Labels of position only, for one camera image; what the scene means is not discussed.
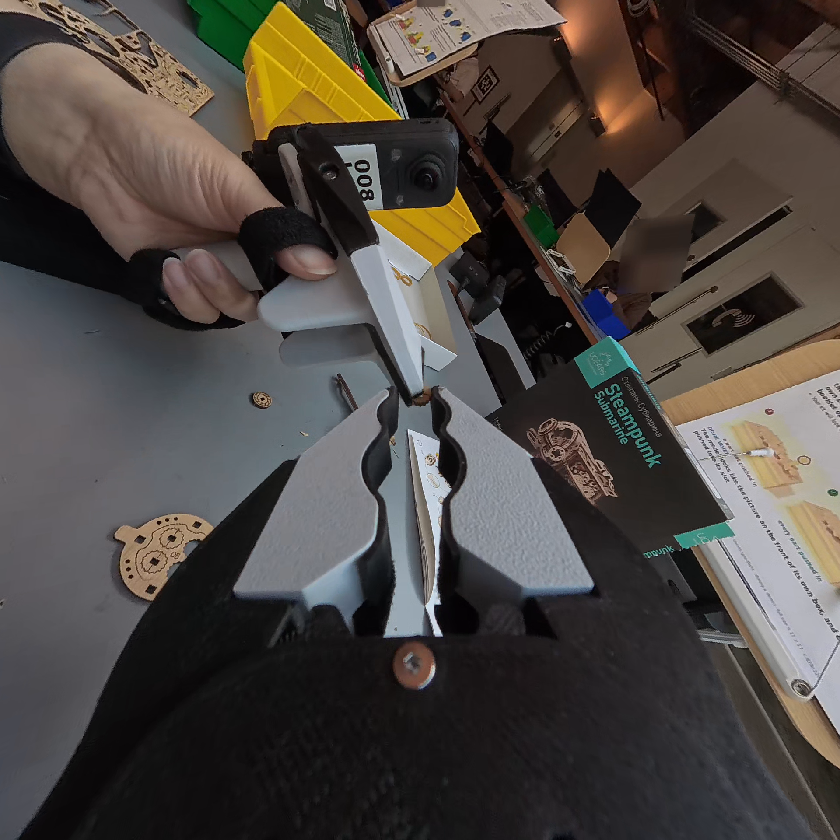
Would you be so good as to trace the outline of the black power adapter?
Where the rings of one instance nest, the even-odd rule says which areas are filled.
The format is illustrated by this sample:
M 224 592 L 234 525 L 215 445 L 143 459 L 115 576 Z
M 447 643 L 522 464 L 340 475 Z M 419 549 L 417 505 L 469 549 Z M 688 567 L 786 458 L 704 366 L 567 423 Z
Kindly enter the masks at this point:
M 456 294 L 464 291 L 472 299 L 468 318 L 474 326 L 500 308 L 508 285 L 504 276 L 491 275 L 488 268 L 468 252 L 456 260 L 449 272 L 455 282 Z

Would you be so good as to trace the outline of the small green bin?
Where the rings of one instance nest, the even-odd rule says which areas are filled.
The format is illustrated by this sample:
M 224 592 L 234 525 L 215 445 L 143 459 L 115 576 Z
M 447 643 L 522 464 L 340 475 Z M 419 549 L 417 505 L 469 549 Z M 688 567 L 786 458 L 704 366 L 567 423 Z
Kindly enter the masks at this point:
M 558 228 L 553 223 L 551 216 L 536 203 L 528 206 L 522 222 L 546 250 L 553 248 L 560 237 Z

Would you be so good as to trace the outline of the white instruction booklet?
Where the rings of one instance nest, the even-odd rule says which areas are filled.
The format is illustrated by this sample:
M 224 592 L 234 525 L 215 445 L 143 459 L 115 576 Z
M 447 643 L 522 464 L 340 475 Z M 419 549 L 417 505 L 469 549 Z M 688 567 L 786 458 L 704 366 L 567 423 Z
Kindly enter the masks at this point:
M 438 468 L 438 441 L 412 429 L 392 437 L 385 500 L 395 588 L 386 637 L 439 636 L 435 610 L 443 505 L 450 487 Z

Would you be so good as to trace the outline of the yellow rubber bands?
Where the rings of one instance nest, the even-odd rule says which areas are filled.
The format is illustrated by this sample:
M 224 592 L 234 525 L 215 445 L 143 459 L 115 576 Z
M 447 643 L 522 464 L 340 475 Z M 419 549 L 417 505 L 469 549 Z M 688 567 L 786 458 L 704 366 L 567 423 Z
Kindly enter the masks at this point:
M 391 264 L 391 268 L 395 284 L 398 290 L 402 293 L 403 299 L 414 323 L 415 330 L 426 340 L 432 339 L 423 287 L 420 280 L 417 280 L 411 275 L 398 269 L 393 264 Z

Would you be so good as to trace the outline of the laser-cut wooden parts sheet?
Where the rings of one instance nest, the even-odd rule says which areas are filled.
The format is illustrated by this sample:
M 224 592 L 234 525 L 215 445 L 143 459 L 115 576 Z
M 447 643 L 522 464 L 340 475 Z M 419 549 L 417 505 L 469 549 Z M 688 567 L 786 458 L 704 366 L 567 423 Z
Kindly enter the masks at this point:
M 210 87 L 110 1 L 19 1 L 17 5 L 147 95 L 192 117 L 213 98 Z

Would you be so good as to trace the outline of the tan chair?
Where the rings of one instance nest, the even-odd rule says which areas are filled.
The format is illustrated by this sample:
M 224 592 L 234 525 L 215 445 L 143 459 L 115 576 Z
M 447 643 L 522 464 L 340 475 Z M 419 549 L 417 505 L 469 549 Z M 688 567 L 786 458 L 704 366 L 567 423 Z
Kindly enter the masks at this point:
M 583 213 L 576 213 L 563 229 L 555 250 L 574 268 L 580 287 L 588 284 L 609 261 L 612 248 Z

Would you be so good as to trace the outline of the white cardboard tray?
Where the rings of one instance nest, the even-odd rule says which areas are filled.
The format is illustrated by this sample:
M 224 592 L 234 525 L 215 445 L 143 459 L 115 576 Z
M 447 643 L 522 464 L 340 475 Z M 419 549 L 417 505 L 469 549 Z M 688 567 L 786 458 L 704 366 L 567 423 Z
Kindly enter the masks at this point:
M 388 263 L 420 280 L 432 339 L 420 334 L 425 366 L 440 372 L 457 357 L 455 336 L 434 266 L 390 231 L 373 222 Z

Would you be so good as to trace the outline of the black model kit box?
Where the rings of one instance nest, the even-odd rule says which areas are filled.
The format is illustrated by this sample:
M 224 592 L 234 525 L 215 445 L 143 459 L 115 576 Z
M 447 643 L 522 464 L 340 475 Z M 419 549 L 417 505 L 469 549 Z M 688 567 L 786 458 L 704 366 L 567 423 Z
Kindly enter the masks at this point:
M 614 339 L 487 420 L 566 479 L 647 558 L 734 535 L 728 505 Z

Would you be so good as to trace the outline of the dark green carton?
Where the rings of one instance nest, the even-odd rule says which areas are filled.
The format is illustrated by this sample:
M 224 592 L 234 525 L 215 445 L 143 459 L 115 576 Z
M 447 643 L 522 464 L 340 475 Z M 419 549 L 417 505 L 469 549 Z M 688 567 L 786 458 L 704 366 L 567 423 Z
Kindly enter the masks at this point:
M 360 77 L 364 76 L 350 15 L 340 1 L 283 1 L 303 24 L 318 36 Z

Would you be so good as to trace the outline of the yellow plastic bin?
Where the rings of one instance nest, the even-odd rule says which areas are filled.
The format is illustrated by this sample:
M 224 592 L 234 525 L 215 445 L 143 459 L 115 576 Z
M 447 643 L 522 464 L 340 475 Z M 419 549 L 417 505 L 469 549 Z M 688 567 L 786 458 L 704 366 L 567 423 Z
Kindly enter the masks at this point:
M 258 140 L 300 123 L 398 121 L 378 96 L 289 7 L 277 4 L 244 57 L 248 110 Z M 434 266 L 480 227 L 459 192 L 446 206 L 377 211 L 373 220 Z

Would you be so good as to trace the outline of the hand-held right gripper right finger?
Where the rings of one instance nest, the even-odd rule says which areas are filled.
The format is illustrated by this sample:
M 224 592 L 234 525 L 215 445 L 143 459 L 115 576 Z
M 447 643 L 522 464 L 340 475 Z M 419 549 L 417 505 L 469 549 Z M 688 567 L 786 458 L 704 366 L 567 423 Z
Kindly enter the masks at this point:
M 532 457 L 444 387 L 429 403 L 450 490 L 440 523 L 442 602 L 589 594 L 590 572 Z

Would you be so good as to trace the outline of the printed instruction sheet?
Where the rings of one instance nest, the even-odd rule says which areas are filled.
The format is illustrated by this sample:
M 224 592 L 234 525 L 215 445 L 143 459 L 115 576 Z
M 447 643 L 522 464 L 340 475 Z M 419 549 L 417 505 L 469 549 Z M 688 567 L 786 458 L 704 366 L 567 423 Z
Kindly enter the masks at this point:
M 490 38 L 564 24 L 544 1 L 407 2 L 370 23 L 366 34 L 389 72 L 413 80 L 471 57 Z

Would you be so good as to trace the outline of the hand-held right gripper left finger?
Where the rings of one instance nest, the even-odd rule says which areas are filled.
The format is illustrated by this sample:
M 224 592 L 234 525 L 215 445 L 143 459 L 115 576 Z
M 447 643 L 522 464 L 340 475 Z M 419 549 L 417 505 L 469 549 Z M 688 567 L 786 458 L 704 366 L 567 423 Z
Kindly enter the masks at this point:
M 395 571 L 380 488 L 400 404 L 394 386 L 377 393 L 297 459 L 234 585 L 237 598 L 333 606 L 351 632 L 385 634 Z

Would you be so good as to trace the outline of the round wooden plate part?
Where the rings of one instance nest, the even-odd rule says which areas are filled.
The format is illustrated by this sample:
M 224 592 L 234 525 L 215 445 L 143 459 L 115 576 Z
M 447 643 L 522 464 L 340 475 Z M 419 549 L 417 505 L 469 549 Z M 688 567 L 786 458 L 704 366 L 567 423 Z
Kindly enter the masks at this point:
M 137 528 L 119 526 L 113 537 L 122 544 L 122 582 L 133 595 L 152 602 L 186 559 L 189 546 L 204 541 L 213 530 L 209 521 L 187 513 L 166 513 Z

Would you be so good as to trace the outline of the blue plastic bin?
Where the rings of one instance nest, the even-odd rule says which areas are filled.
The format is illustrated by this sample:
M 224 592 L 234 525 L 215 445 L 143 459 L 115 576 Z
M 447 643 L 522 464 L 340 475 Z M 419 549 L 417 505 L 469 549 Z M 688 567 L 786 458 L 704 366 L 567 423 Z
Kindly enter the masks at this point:
M 631 334 L 630 328 L 615 314 L 613 304 L 599 290 L 591 290 L 581 305 L 605 336 L 621 341 Z

